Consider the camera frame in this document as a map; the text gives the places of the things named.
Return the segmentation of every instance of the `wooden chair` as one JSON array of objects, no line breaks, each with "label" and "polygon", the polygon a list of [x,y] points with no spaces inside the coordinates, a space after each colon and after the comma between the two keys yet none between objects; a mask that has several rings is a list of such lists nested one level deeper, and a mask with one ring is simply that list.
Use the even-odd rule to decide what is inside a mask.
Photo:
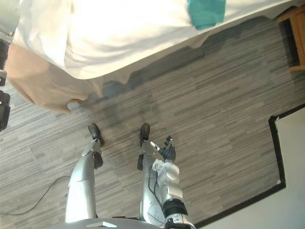
[{"label": "wooden chair", "polygon": [[291,67],[290,72],[305,71],[305,5],[279,16],[276,22],[281,23],[285,20],[290,21],[300,62],[299,66]]}]

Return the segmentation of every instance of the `power cord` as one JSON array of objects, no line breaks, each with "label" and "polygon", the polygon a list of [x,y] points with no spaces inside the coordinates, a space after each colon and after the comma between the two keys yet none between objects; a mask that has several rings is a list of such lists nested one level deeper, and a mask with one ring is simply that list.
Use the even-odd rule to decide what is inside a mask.
[{"label": "power cord", "polygon": [[58,180],[63,179],[63,178],[70,178],[70,176],[62,176],[62,177],[57,178],[57,179],[49,186],[49,188],[45,191],[45,193],[40,197],[40,199],[38,200],[38,202],[37,202],[33,207],[31,207],[29,210],[24,211],[24,212],[21,212],[21,213],[3,212],[3,213],[0,213],[0,216],[21,216],[21,215],[24,215],[24,214],[29,213],[30,211],[32,211],[34,208],[37,207],[37,205],[42,201],[42,199],[44,198],[44,196],[45,196],[45,195],[48,193],[48,191],[51,189],[51,187],[54,186],[55,183],[56,183]]}]

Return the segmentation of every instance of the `black cable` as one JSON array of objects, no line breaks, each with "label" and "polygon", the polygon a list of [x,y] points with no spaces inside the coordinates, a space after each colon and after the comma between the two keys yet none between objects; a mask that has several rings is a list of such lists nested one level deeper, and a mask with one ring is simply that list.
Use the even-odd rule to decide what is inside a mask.
[{"label": "black cable", "polygon": [[153,194],[154,197],[156,198],[156,200],[157,200],[158,204],[160,205],[161,210],[162,210],[162,212],[163,212],[163,206],[162,206],[162,204],[161,204],[159,198],[157,197],[155,191],[152,191],[151,186],[150,186],[150,184],[151,184],[151,170],[152,170],[152,168],[153,168],[152,166],[150,166],[150,168],[149,168],[148,189],[152,192],[152,194]]},{"label": "black cable", "polygon": [[149,216],[151,216],[151,217],[153,217],[153,218],[154,218],[156,221],[158,221],[159,223],[164,224],[164,222],[162,222],[162,221],[158,220],[158,219],[157,219],[155,216],[153,216],[152,214],[149,214],[149,213],[148,213],[148,215],[149,215]]},{"label": "black cable", "polygon": [[154,187],[153,187],[153,193],[156,195],[156,186],[157,186],[157,183],[158,183],[158,173],[156,172],[156,175],[157,175],[157,179],[156,179],[156,182],[154,184]]},{"label": "black cable", "polygon": [[45,193],[40,197],[40,199],[38,200],[38,202],[37,202],[33,207],[31,207],[29,210],[24,211],[24,212],[21,212],[21,213],[3,212],[3,213],[0,213],[0,216],[21,216],[21,215],[24,215],[24,214],[29,213],[30,211],[32,211],[34,208],[37,207],[37,205],[40,203],[40,201],[42,201],[42,199],[44,198],[44,196],[45,196],[45,195],[48,193],[48,191],[51,189],[51,187],[52,187],[53,185],[55,185],[55,183],[56,183],[58,180],[63,179],[63,178],[70,178],[70,176],[62,176],[62,177],[57,178],[57,179],[49,186],[49,188],[45,191]]}]

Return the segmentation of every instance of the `teal cloth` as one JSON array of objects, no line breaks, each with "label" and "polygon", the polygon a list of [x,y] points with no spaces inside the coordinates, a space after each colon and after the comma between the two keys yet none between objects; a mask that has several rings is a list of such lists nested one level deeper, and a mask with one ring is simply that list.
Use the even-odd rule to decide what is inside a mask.
[{"label": "teal cloth", "polygon": [[188,11],[198,30],[224,21],[225,0],[188,0]]}]

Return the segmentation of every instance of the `white tablecloth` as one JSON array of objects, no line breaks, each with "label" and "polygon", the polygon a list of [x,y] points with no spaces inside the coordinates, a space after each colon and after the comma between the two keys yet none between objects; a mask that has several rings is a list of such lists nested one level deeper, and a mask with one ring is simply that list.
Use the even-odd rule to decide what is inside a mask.
[{"label": "white tablecloth", "polygon": [[[224,23],[291,0],[227,0]],[[14,43],[91,79],[198,34],[187,0],[21,0]]]}]

